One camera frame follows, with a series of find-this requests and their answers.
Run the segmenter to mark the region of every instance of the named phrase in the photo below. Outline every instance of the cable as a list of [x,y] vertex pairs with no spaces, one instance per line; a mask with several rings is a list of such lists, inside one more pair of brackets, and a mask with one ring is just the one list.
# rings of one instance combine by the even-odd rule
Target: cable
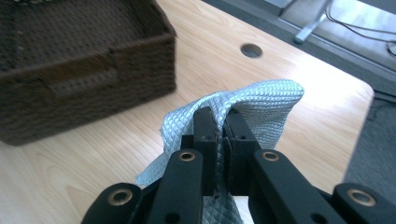
[[369,36],[369,35],[364,35],[364,34],[358,32],[358,31],[352,29],[351,27],[357,28],[357,29],[361,29],[361,30],[370,31],[370,32],[388,34],[388,35],[396,35],[395,32],[383,31],[383,30],[376,30],[376,29],[361,27],[361,26],[357,26],[357,25],[354,25],[354,24],[349,24],[349,23],[346,23],[346,22],[343,22],[343,21],[339,21],[339,20],[335,19],[335,18],[332,16],[332,4],[333,4],[333,2],[334,2],[334,0],[332,0],[332,1],[330,2],[330,4],[327,6],[326,11],[325,11],[326,17],[327,17],[327,19],[328,19],[329,21],[332,21],[332,22],[335,22],[335,23],[337,23],[337,24],[340,24],[340,25],[344,26],[345,28],[347,28],[349,31],[355,33],[356,35],[360,35],[360,36],[362,36],[362,37],[364,37],[364,38],[368,38],[368,39],[372,39],[372,40],[375,40],[375,41],[380,41],[380,42],[386,43],[387,52],[388,52],[390,55],[392,55],[393,57],[396,57],[396,53],[393,52],[392,49],[391,49],[391,47],[392,47],[393,45],[396,44],[396,40],[387,40],[387,39],[372,37],[372,36]]

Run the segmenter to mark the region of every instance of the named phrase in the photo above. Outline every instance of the wicker basket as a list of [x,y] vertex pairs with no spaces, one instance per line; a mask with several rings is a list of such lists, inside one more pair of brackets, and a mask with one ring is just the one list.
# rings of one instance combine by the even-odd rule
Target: wicker basket
[[0,140],[21,145],[173,91],[175,37],[150,0],[1,0]]

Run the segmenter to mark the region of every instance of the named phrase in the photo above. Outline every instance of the gray carpet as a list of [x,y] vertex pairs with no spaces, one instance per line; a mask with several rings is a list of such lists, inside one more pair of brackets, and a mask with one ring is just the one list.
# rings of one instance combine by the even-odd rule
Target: gray carpet
[[396,204],[396,72],[368,63],[320,38],[310,37],[302,45],[295,44],[292,39],[298,29],[252,6],[255,0],[246,0],[250,2],[247,4],[240,0],[204,1],[372,86],[375,99],[344,181],[363,184]]

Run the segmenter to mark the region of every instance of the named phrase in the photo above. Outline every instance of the wooden table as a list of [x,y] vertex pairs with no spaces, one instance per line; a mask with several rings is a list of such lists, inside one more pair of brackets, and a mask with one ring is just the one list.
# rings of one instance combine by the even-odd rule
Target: wooden table
[[[177,30],[177,91],[22,147],[0,143],[0,223],[79,223],[103,189],[134,183],[162,153],[167,112],[267,79],[305,88],[276,149],[320,189],[342,181],[373,97],[366,83],[199,0],[159,3]],[[245,43],[262,56],[244,56]]]

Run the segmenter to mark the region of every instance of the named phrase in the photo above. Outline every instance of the light blue towel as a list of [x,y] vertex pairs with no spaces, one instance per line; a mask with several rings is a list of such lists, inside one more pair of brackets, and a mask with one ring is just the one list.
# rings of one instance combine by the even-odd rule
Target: light blue towel
[[[245,118],[263,149],[274,149],[282,134],[286,117],[299,102],[304,89],[291,80],[263,81],[238,91],[219,91],[182,106],[166,115],[163,121],[163,154],[137,177],[137,185],[148,186],[163,176],[171,154],[180,149],[181,136],[192,134],[195,110],[210,106],[221,137],[222,126],[231,108]],[[233,197],[224,188],[222,145],[218,148],[219,197],[204,197],[203,222],[242,223]]]

